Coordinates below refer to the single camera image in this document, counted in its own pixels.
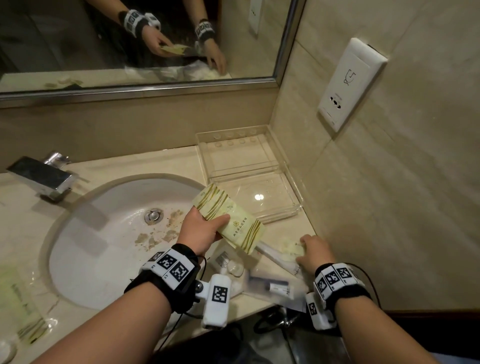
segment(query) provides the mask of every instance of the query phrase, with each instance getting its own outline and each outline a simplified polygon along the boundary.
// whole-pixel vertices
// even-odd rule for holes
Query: chrome faucet
[[[58,152],[51,152],[43,161],[30,157],[21,157],[7,168],[7,172],[19,178],[43,196],[57,202],[72,189],[77,179],[75,173],[61,170],[69,164],[67,156]]]

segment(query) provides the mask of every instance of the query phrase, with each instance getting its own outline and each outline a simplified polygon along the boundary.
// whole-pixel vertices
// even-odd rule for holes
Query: electrical outlet
[[[319,112],[336,132],[387,61],[361,40],[350,40],[318,105]]]
[[[256,35],[258,35],[258,31],[260,29],[260,15],[262,13],[263,2],[263,0],[250,0],[248,23]]]

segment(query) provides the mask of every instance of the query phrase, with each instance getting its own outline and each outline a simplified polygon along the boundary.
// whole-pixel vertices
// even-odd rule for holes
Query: mirror frame
[[[305,2],[306,0],[292,0],[290,3],[274,73],[270,77],[91,87],[84,90],[12,92],[0,94],[0,109],[280,87]]]

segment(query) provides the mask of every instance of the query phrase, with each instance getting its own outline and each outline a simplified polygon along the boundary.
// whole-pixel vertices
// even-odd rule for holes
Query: sink drain
[[[158,224],[163,219],[163,210],[159,208],[152,208],[145,214],[145,222],[148,225]]]

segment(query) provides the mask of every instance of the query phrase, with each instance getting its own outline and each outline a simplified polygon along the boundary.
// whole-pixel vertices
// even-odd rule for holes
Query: sink
[[[203,188],[180,176],[140,175],[82,197],[49,234],[48,269],[57,291],[80,306],[108,306],[144,262],[176,242]]]

